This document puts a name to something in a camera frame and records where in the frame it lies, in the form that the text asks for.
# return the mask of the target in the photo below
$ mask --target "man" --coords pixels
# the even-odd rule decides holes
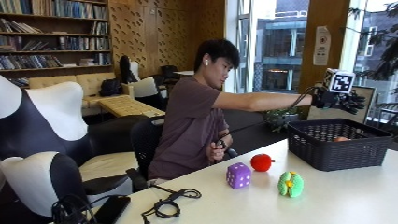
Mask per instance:
[[[199,46],[195,72],[176,84],[165,113],[160,146],[148,179],[152,184],[205,168],[224,157],[233,143],[221,109],[262,111],[289,107],[298,94],[220,91],[232,68],[238,67],[238,51],[231,41],[213,39]],[[310,105],[308,95],[298,105]]]

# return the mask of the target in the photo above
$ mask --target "wire basket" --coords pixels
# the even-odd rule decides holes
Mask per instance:
[[[350,140],[333,142],[336,137]],[[350,119],[293,121],[288,125],[289,150],[314,169],[345,170],[381,166],[392,134]]]

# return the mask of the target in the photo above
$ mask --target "white paper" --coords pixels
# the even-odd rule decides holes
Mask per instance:
[[[332,33],[326,26],[318,26],[316,28],[316,40],[313,51],[313,64],[328,65],[329,51],[332,47]]]

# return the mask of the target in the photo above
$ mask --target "green toy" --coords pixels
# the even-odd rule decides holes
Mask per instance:
[[[277,183],[278,192],[281,195],[289,195],[292,198],[297,197],[304,189],[304,180],[296,172],[285,172]]]

